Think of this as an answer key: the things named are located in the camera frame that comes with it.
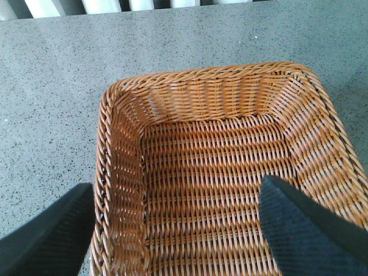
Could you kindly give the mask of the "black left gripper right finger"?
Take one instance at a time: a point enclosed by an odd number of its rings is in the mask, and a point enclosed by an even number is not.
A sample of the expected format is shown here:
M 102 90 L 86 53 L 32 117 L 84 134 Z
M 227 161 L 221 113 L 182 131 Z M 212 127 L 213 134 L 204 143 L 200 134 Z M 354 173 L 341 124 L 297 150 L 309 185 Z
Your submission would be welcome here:
M 283 275 L 367 275 L 367 230 L 280 177 L 263 177 L 259 215 Z

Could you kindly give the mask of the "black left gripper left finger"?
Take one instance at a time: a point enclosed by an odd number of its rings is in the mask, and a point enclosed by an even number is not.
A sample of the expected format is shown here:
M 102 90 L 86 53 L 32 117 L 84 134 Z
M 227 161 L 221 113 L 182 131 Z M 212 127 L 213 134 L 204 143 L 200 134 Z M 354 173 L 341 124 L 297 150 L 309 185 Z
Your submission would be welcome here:
M 78 275 L 94 224 L 93 186 L 79 183 L 1 239 L 1 275 Z

